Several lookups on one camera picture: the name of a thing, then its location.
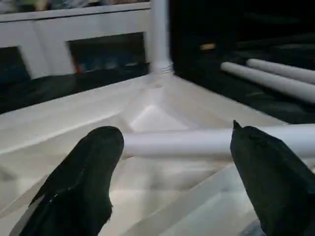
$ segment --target white tube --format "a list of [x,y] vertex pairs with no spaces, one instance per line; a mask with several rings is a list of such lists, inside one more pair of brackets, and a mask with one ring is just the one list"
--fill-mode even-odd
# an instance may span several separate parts
[[282,75],[309,84],[315,84],[315,71],[295,66],[283,65],[265,60],[249,59],[247,66],[266,72]]
[[230,62],[222,63],[221,69],[233,75],[239,76],[240,78],[277,90],[291,97],[301,99],[305,102],[315,103],[315,85],[310,85],[280,75],[270,74]]
[[173,74],[169,56],[168,0],[152,0],[152,63],[151,71],[159,76]]
[[[315,124],[259,128],[283,140],[298,156],[315,156]],[[124,134],[128,156],[215,155],[229,156],[232,128],[155,134]]]

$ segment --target white pillar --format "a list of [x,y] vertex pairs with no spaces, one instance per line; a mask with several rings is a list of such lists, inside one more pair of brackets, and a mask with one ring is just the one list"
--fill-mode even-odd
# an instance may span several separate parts
[[236,75],[239,78],[277,90],[283,94],[295,97],[302,101],[315,104],[315,85],[307,84],[280,75],[274,75],[261,70],[251,69],[249,67],[230,62],[222,63],[221,69]]
[[[298,156],[315,156],[315,124],[260,127],[284,141]],[[229,156],[232,128],[124,134],[127,156],[214,155]]]
[[173,63],[169,55],[168,0],[152,0],[151,15],[151,72],[161,77],[169,76],[173,74]]

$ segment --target white pole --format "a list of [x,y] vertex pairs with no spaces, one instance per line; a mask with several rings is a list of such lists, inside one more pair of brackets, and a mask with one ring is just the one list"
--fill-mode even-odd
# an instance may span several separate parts
[[298,98],[305,102],[315,103],[315,85],[310,85],[280,75],[254,70],[246,66],[224,62],[221,64],[223,71],[229,72],[240,78],[255,82],[283,94]]
[[315,71],[295,66],[283,65],[265,60],[249,59],[247,66],[266,72],[282,75],[309,84],[315,84]]
[[[315,124],[261,127],[283,140],[298,156],[315,156]],[[214,155],[229,156],[232,128],[153,134],[124,134],[127,156]]]
[[152,0],[152,63],[153,74],[173,75],[172,61],[169,56],[168,0]]

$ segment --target white shelf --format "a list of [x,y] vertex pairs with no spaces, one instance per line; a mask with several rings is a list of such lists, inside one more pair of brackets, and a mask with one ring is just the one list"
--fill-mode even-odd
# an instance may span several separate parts
[[134,10],[144,10],[144,9],[150,9],[150,8],[151,8],[150,2],[140,2],[140,3],[132,3],[132,4],[92,6],[92,7],[63,9],[63,10],[13,13],[13,14],[0,15],[0,23],[12,22],[12,21],[51,19],[51,18],[69,17],[69,16],[82,16],[82,15],[92,15],[92,14],[121,12],[121,11],[134,11]]

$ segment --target white frame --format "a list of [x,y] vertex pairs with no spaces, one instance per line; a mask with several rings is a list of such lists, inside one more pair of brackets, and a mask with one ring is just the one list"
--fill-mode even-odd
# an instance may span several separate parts
[[50,74],[31,21],[0,23],[0,48],[18,47],[31,79]]
[[44,44],[52,75],[75,73],[68,41],[143,32],[149,61],[149,10],[55,18],[35,22]]

